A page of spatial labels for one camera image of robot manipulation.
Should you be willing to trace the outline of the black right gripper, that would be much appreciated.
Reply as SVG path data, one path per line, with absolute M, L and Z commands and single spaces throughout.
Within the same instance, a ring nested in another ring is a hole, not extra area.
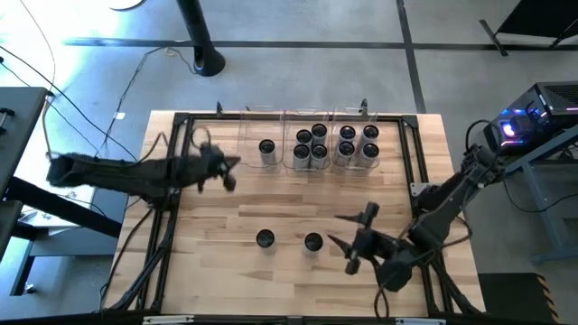
M 327 237 L 342 251 L 348 259 L 345 272 L 356 274 L 359 271 L 360 259 L 374 260 L 375 256 L 389 258 L 394 252 L 394 238 L 374 230 L 371 225 L 379 211 L 379 205 L 370 201 L 364 211 L 353 215 L 335 215 L 335 218 L 354 222 L 359 225 L 351 244 L 328 234 Z

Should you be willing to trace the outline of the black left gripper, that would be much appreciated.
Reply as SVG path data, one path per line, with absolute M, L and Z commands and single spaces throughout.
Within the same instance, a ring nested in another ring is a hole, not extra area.
M 216 146 L 205 142 L 200 146 L 201 169 L 198 176 L 197 189 L 203 193 L 204 184 L 207 179 L 220 177 L 226 191 L 234 191 L 237 186 L 236 179 L 227 170 L 234 168 L 241 158 L 239 156 L 224 155 Z

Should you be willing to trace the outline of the Celsius Tropical Vibe can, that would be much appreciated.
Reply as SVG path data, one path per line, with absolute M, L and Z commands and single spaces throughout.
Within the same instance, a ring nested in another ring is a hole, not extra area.
M 265 255 L 273 255 L 276 250 L 275 234 L 270 229 L 261 229 L 256 234 L 256 243 Z
M 263 165 L 272 166 L 277 164 L 274 141 L 263 139 L 258 145 L 258 150 Z
M 303 240 L 303 253 L 307 258 L 316 258 L 323 247 L 323 238 L 317 232 L 311 232 Z

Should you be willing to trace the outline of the clear plastic bin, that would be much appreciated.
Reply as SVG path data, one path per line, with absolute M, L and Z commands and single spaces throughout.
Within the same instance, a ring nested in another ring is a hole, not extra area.
M 275 142 L 277 164 L 261 162 L 258 145 L 263 139 Z M 237 152 L 240 164 L 252 173 L 276 173 L 281 167 L 284 140 L 284 112 L 272 107 L 247 106 L 240 112 Z
M 328 111 L 323 111 L 320 109 L 313 108 L 300 108 L 296 110 L 286 110 L 284 112 L 284 153 L 283 153 L 283 165 L 292 174 L 305 174 L 305 173 L 323 173 L 330 165 L 329 159 L 329 122 L 331 120 L 331 114 Z M 311 132 L 313 125 L 317 123 L 325 124 L 328 133 L 326 137 L 325 146 L 328 150 L 326 167 L 324 169 L 316 170 L 310 167 L 306 170 L 296 170 L 293 168 L 293 149 L 298 143 L 296 142 L 295 135 L 300 129 L 307 129 Z
M 351 162 L 347 166 L 339 166 L 337 165 L 334 160 L 336 158 L 337 153 L 337 146 L 338 144 L 338 135 L 340 128 L 344 125 L 351 125 L 356 129 L 356 136 L 352 143 L 355 145 L 355 153 L 351 159 Z M 331 146 L 332 146 L 332 153 L 331 153 L 331 163 L 333 167 L 336 169 L 336 172 L 342 174 L 350 174 L 350 175 L 363 175 L 368 174 L 371 170 L 379 164 L 379 158 L 376 159 L 374 165 L 371 168 L 365 168 L 359 165 L 359 152 L 363 146 L 360 145 L 359 139 L 362 132 L 362 129 L 365 125 L 377 125 L 377 115 L 368 114 L 363 116 L 359 112 L 358 107 L 352 106 L 340 106 L 335 107 L 332 113 L 332 125 L 331 125 Z

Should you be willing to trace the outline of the black stand pole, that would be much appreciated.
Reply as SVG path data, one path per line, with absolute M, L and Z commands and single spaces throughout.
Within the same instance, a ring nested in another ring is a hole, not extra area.
M 210 38 L 200 0 L 176 0 L 182 19 L 193 43 L 193 69 L 203 77 L 221 73 L 226 60 Z

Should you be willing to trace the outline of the black case hazard stripes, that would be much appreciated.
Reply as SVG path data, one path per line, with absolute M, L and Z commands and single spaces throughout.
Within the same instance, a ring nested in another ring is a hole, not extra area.
M 478 274 L 487 313 L 493 317 L 561 323 L 546 278 L 537 273 Z

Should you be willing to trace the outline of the grey metal desk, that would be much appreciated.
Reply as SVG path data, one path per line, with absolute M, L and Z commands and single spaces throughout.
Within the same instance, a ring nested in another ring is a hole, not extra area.
M 113 238 L 121 230 L 119 222 L 14 175 L 48 96 L 46 88 L 0 87 L 0 261 L 12 237 L 29 242 L 10 292 L 12 296 L 26 293 L 26 281 L 35 260 L 31 251 L 34 241 L 43 233 L 19 221 L 23 206 Z
M 534 265 L 578 257 L 578 237 L 572 239 L 568 221 L 578 223 L 578 125 L 518 157 L 506 169 L 529 190 L 531 208 L 518 210 L 538 216 L 550 249 L 531 257 Z

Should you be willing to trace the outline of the black computer tower RGB lights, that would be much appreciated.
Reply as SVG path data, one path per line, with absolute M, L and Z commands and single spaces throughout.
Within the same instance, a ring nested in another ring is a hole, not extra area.
M 483 134 L 501 156 L 528 153 L 578 124 L 578 81 L 537 82 L 502 109 Z

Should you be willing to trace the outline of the black equipment stand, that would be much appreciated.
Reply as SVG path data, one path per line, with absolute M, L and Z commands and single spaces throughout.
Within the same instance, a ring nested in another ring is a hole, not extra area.
M 554 50 L 562 41 L 578 36 L 578 0 L 519 0 L 495 32 L 485 19 L 479 23 L 503 57 L 508 52 L 498 39 L 500 33 L 554 38 L 547 47 Z

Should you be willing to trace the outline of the black aluminium table frame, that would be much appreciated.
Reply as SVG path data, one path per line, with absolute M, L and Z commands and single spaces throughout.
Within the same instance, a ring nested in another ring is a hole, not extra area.
M 456 303 L 436 274 L 415 269 L 407 286 L 375 305 L 377 284 L 372 266 L 363 263 L 348 275 L 345 259 L 328 234 L 351 241 L 355 225 L 335 215 L 351 216 L 370 201 L 380 211 L 377 230 L 399 235 L 409 224 L 411 201 L 428 183 L 452 175 L 442 119 L 438 115 L 377 115 L 379 164 L 368 174 L 336 172 L 252 173 L 239 164 L 235 191 L 210 180 L 203 193 L 195 188 L 178 195 L 175 212 L 149 216 L 144 203 L 126 211 L 117 269 L 104 298 L 111 309 L 135 281 L 162 241 L 174 231 L 166 257 L 139 292 L 133 309 L 154 307 L 166 314 L 217 315 L 424 316 L 455 311 Z M 154 111 L 143 149 L 155 158 L 180 153 L 187 126 L 196 141 L 210 138 L 226 153 L 237 152 L 240 112 L 222 117 L 209 112 Z M 276 250 L 265 255 L 256 243 L 261 229 L 275 234 Z M 303 240 L 311 232 L 323 238 L 316 258 L 307 258 Z

